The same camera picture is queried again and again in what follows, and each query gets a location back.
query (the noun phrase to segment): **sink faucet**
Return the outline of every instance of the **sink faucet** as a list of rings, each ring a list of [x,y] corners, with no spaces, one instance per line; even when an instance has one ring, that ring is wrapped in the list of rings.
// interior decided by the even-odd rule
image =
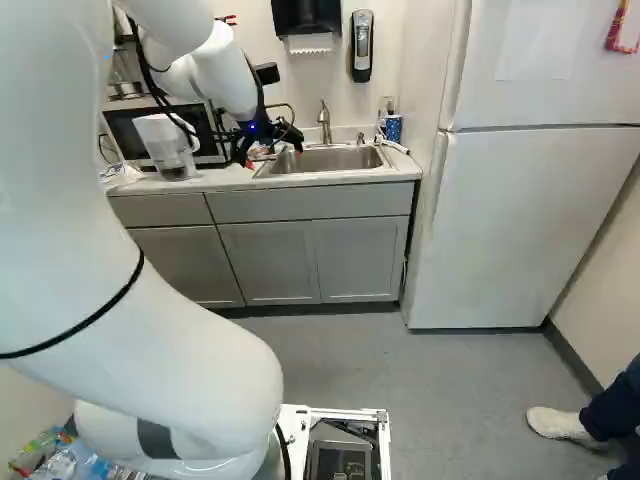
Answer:
[[[318,113],[318,123],[322,125],[322,143],[331,145],[333,138],[331,137],[331,114],[324,100],[320,100],[322,109]]]

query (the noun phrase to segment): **blue jeans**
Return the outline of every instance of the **blue jeans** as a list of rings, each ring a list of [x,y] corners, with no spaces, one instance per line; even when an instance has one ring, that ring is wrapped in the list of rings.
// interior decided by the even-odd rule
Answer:
[[[640,355],[615,382],[580,412],[580,421],[598,441],[624,438],[640,425]],[[640,459],[609,472],[609,480],[639,480]]]

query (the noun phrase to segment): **refrigerator door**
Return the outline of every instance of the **refrigerator door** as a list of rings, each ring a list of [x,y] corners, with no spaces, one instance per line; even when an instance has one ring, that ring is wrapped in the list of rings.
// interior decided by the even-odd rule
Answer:
[[[440,127],[640,123],[640,54],[604,48],[619,4],[458,0]]]
[[[442,135],[409,327],[540,325],[638,157],[640,128]]]

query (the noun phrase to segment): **gray floor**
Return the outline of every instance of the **gray floor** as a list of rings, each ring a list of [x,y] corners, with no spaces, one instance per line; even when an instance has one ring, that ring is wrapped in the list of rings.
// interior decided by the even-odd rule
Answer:
[[[412,335],[398,314],[237,322],[277,353],[287,403],[391,412],[394,480],[592,480],[617,463],[526,426],[531,405],[587,400],[540,335]]]

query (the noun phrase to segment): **stainless steel sink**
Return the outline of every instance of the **stainless steel sink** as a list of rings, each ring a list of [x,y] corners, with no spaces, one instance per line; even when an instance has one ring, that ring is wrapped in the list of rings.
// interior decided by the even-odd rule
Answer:
[[[376,168],[393,169],[384,153],[373,145],[318,145],[307,147],[302,155],[287,147],[275,160],[265,162],[254,178]]]

